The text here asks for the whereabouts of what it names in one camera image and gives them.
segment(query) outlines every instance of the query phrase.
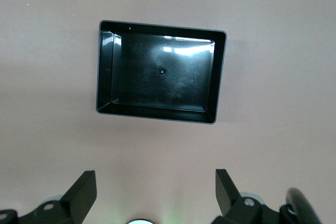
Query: black plastic tray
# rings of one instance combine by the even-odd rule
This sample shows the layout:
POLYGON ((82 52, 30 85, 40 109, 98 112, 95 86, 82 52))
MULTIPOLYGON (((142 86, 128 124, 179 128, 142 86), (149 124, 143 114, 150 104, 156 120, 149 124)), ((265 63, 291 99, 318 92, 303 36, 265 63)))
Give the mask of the black plastic tray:
POLYGON ((103 20, 97 111, 214 123, 226 33, 103 20))

